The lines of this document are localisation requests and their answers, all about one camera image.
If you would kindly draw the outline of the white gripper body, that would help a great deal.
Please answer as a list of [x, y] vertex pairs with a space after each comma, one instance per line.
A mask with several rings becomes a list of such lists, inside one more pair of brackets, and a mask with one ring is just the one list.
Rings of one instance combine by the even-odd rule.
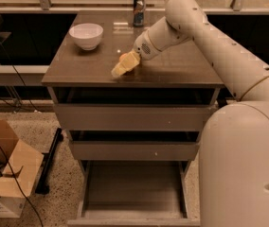
[[138, 36], [134, 42], [134, 51], [138, 53], [142, 60], [149, 61], [156, 57], [160, 51], [157, 50], [149, 38], [147, 31], [144, 31], [140, 36]]

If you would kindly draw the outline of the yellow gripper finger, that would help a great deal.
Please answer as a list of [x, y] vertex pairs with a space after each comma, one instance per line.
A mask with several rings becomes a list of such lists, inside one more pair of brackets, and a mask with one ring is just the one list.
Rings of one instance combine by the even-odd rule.
[[111, 74], [114, 78], [119, 78], [127, 72], [132, 71], [140, 63], [140, 56], [135, 51], [130, 51], [127, 56], [113, 68]]

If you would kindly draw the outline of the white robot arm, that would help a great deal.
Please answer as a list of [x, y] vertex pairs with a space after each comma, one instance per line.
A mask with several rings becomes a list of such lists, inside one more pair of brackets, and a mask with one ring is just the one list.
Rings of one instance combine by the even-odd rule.
[[235, 101], [206, 122], [199, 149], [201, 227], [269, 227], [269, 65], [212, 25], [195, 0], [170, 0], [112, 74], [194, 41]]

